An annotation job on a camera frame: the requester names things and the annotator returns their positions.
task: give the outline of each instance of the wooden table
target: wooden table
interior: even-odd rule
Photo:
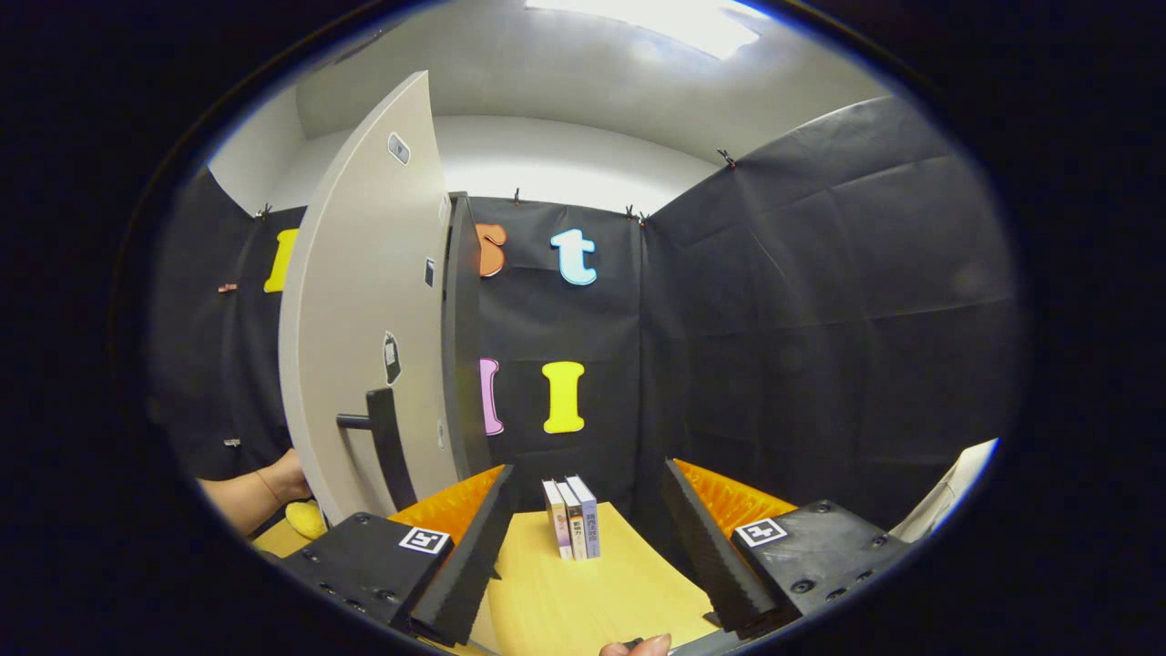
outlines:
[[[599,558],[562,560],[546,513],[519,513],[498,553],[471,639],[505,656],[596,656],[609,642],[672,634],[672,646],[718,630],[708,595],[680,574],[619,515],[600,503]],[[287,522],[255,539],[286,556],[308,543]],[[484,654],[469,647],[447,649]]]

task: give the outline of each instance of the white wall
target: white wall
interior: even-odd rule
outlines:
[[[290,86],[250,115],[219,146],[208,165],[227,195],[255,213],[271,202],[276,182],[305,141],[296,87]],[[321,169],[316,178],[323,172]]]
[[[519,186],[528,200],[618,212],[631,204],[648,213],[717,169],[656,143],[567,122],[435,117],[434,128],[447,189],[471,196],[511,197]],[[333,132],[303,143],[267,202],[274,209],[308,204],[349,134]]]

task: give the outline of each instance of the finger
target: finger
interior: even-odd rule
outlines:
[[[603,646],[603,649],[599,650],[599,656],[627,656],[627,648],[619,642],[605,644]]]
[[[628,656],[668,656],[672,647],[672,634],[658,635],[635,646]]]

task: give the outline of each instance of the door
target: door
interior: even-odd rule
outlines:
[[[368,415],[392,388],[417,499],[457,482],[444,436],[441,304],[450,200],[428,71],[394,89],[349,136],[300,226],[280,309],[280,385],[292,443],[324,516],[387,516]]]

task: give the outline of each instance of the white book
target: white book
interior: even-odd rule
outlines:
[[[574,558],[571,552],[571,530],[567,525],[567,503],[563,495],[559,493],[559,486],[554,481],[542,482],[543,498],[547,500],[547,516],[550,525],[555,529],[555,538],[559,541],[559,556],[563,560]]]
[[[586,557],[599,557],[599,509],[595,495],[578,475],[567,477],[567,485],[583,507],[583,532],[586,537]]]
[[[586,537],[583,531],[583,506],[575,498],[570,486],[567,484],[555,484],[559,486],[559,494],[563,495],[563,503],[567,505],[567,523],[571,528],[571,553],[576,560],[586,560]]]

